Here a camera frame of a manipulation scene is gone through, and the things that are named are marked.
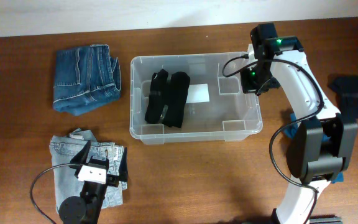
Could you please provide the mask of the dark blue folded jeans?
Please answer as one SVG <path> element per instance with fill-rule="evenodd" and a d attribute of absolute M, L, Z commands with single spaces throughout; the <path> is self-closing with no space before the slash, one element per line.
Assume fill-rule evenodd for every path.
<path fill-rule="evenodd" d="M 109 45 L 93 44 L 59 50 L 53 83 L 54 110 L 79 116 L 121 97 L 119 60 Z"/>

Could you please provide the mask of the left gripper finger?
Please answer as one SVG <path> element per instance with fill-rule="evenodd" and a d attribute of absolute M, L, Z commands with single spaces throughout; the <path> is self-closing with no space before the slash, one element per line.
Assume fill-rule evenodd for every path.
<path fill-rule="evenodd" d="M 128 168 L 127 168 L 127 147 L 124 148 L 124 151 L 122 153 L 121 157 L 121 163 L 119 166 L 119 180 L 121 182 L 127 182 L 128 181 Z"/>
<path fill-rule="evenodd" d="M 87 141 L 80 152 L 78 152 L 70 161 L 70 164 L 83 165 L 85 164 L 91 147 L 91 141 Z"/>

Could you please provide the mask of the light blue jeans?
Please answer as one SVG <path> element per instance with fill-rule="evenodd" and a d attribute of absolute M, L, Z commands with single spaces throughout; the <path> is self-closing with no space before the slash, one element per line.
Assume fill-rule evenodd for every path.
<path fill-rule="evenodd" d="M 88 156 L 101 160 L 108 159 L 108 174 L 118 176 L 120 174 L 120 165 L 126 161 L 124 155 L 125 147 L 114 142 L 99 142 L 90 130 L 82 130 L 80 128 L 66 136 L 52 137 L 49 144 L 52 165 L 57 166 L 69 163 L 88 141 L 91 142 Z M 69 167 L 57 168 L 53 173 L 56 208 L 59 208 L 66 198 L 79 196 L 84 183 L 75 177 L 75 170 Z"/>

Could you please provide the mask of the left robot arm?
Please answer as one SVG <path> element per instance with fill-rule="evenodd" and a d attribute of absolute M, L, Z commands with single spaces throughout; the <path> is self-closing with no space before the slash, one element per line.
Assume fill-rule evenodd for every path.
<path fill-rule="evenodd" d="M 82 150 L 70 161 L 74 176 L 83 183 L 78 196 L 66 198 L 59 207 L 58 214 L 63 223 L 97 223 L 106 198 L 108 187 L 119 187 L 128 180 L 127 149 L 124 148 L 118 173 L 108 172 L 108 158 L 89 157 L 91 143 L 88 141 Z"/>

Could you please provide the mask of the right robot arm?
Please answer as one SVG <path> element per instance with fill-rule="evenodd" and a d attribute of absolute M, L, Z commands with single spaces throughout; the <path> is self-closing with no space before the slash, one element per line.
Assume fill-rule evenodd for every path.
<path fill-rule="evenodd" d="M 338 218 L 312 218 L 311 214 L 323 190 L 349 167 L 357 122 L 326 98 L 297 37 L 279 37 L 272 23 L 259 24 L 250 37 L 249 61 L 241 71 L 242 91 L 261 95 L 283 88 L 296 119 L 271 139 L 291 126 L 298 128 L 286 154 L 291 176 L 274 165 L 288 188 L 269 223 L 337 222 Z"/>

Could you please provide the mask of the teal blue shirt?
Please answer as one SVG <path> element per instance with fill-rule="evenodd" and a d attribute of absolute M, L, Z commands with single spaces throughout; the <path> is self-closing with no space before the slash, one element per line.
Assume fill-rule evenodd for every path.
<path fill-rule="evenodd" d="M 296 116 L 294 113 L 290 113 L 289 117 L 290 117 L 291 122 L 296 120 Z M 293 125 L 289 126 L 287 129 L 285 129 L 283 131 L 283 133 L 289 139 L 293 139 L 295 137 L 295 134 L 297 131 L 298 131 L 298 125 L 293 124 Z M 323 142 L 328 142 L 329 140 L 330 140 L 330 137 L 328 137 L 327 135 L 323 136 Z M 337 182 L 344 182 L 344 175 L 342 172 L 340 172 L 338 174 L 338 176 L 334 180 L 331 181 L 332 184 L 335 184 Z"/>

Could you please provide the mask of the white label in bin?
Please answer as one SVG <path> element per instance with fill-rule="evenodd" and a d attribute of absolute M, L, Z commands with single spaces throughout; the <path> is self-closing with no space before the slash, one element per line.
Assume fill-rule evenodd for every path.
<path fill-rule="evenodd" d="M 186 104 L 205 103 L 205 102 L 209 102 L 208 85 L 206 83 L 190 85 L 188 88 Z"/>

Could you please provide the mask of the dark navy garment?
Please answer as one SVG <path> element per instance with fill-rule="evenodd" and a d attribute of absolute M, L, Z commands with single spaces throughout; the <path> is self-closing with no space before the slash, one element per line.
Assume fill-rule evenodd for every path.
<path fill-rule="evenodd" d="M 339 97 L 339 109 L 358 119 L 358 75 L 336 77 L 328 87 Z"/>

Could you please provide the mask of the black garment with tape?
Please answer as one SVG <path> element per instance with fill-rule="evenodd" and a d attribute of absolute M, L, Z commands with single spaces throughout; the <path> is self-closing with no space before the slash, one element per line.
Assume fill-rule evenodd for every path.
<path fill-rule="evenodd" d="M 154 73 L 145 121 L 149 124 L 162 123 L 170 128 L 181 128 L 189 87 L 190 77 L 185 72 L 176 72 L 170 77 L 164 69 Z"/>

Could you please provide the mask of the clear plastic storage bin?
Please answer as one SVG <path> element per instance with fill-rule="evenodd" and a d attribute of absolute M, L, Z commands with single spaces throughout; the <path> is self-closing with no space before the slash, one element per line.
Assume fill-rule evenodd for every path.
<path fill-rule="evenodd" d="M 242 52 L 214 54 L 137 56 L 131 61 L 131 103 L 129 132 L 146 145 L 190 141 L 241 141 L 263 128 L 259 99 L 243 94 L 241 78 L 229 78 L 246 65 Z M 185 105 L 181 128 L 149 124 L 145 112 L 149 103 L 151 78 L 164 69 L 168 74 L 185 72 L 190 85 L 207 84 L 209 102 Z"/>

